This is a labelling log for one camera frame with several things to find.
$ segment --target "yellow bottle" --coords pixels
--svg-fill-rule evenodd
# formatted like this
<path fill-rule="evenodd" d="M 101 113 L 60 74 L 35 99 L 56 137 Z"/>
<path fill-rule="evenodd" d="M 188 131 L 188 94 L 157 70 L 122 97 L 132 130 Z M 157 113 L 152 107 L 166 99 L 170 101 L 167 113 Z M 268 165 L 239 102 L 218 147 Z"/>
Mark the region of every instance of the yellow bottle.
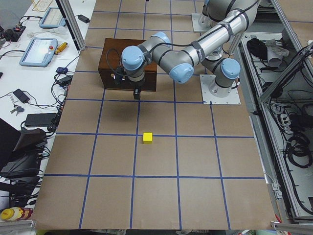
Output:
<path fill-rule="evenodd" d="M 11 207 L 1 212 L 1 219 L 5 221 L 24 220 L 28 219 L 32 213 L 32 208 Z"/>

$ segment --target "metal bracket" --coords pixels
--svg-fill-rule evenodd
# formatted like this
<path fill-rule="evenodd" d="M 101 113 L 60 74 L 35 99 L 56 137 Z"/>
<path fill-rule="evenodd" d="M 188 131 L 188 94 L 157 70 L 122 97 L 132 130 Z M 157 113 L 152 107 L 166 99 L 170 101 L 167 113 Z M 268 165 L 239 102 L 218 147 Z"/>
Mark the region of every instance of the metal bracket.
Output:
<path fill-rule="evenodd" d="M 209 91 L 209 84 L 211 81 L 215 79 L 215 75 L 200 75 L 200 81 L 201 81 L 201 90 L 202 90 L 202 98 L 204 104 L 236 104 L 240 105 L 240 98 L 238 95 L 237 88 L 232 89 L 230 94 L 225 98 L 219 98 Z"/>
<path fill-rule="evenodd" d="M 297 234 L 313 234 L 313 225 L 302 225 L 302 224 L 284 224 L 284 223 L 273 223 L 275 230 L 288 231 Z"/>
<path fill-rule="evenodd" d="M 191 14 L 192 26 L 193 26 L 194 32 L 196 32 L 196 33 L 205 33 L 205 32 L 207 32 L 209 30 L 209 28 L 202 27 L 199 24 L 200 17 L 201 17 L 201 14 L 199 14 L 199 13 L 192 13 Z"/>

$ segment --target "black connector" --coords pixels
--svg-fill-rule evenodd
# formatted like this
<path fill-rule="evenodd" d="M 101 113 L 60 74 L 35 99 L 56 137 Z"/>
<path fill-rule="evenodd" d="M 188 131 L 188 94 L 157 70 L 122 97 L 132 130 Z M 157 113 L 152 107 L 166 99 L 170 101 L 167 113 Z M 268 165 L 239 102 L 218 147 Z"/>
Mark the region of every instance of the black connector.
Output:
<path fill-rule="evenodd" d="M 87 18 L 87 17 L 84 16 L 84 15 L 78 15 L 78 19 L 79 19 L 80 21 L 84 22 L 84 23 L 89 23 L 89 22 L 90 22 L 89 18 Z"/>
<path fill-rule="evenodd" d="M 68 68 L 58 67 L 56 72 L 58 74 L 66 74 L 68 72 Z"/>

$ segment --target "black cable bundle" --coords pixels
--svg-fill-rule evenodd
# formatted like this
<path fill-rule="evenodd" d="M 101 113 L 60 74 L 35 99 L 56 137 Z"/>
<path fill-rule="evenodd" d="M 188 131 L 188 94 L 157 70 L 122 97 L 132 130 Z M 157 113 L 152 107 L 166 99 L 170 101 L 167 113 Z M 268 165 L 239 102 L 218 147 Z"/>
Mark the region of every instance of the black cable bundle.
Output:
<path fill-rule="evenodd" d="M 301 132 L 295 133 L 292 137 L 287 140 L 284 158 L 288 158 L 289 162 L 299 168 L 306 169 L 309 168 L 313 163 L 312 154 L 309 149 L 310 141 L 309 139 L 302 134 Z M 294 159 L 294 156 L 297 157 L 307 157 L 308 163 L 301 165 L 297 163 Z"/>

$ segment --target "metal mounting plate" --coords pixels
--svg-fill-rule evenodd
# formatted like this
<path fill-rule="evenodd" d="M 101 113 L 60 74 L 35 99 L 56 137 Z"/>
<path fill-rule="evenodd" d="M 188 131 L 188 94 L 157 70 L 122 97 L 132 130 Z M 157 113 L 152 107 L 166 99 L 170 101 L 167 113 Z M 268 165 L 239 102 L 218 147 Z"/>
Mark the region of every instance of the metal mounting plate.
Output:
<path fill-rule="evenodd" d="M 199 19 L 201 17 L 201 14 L 199 13 L 192 13 L 191 14 L 191 19 L 192 19 L 192 26 L 194 28 L 194 32 L 197 32 L 197 33 L 204 33 L 204 32 L 207 32 L 209 30 L 209 28 L 206 28 L 206 27 L 202 27 L 200 24 L 199 24 Z"/>
<path fill-rule="evenodd" d="M 202 90 L 202 98 L 204 104 L 236 104 L 240 105 L 240 98 L 238 95 L 237 88 L 232 89 L 229 96 L 225 98 L 219 98 L 209 91 L 209 84 L 211 81 L 215 79 L 215 75 L 200 75 L 200 81 L 201 81 L 201 90 Z"/>

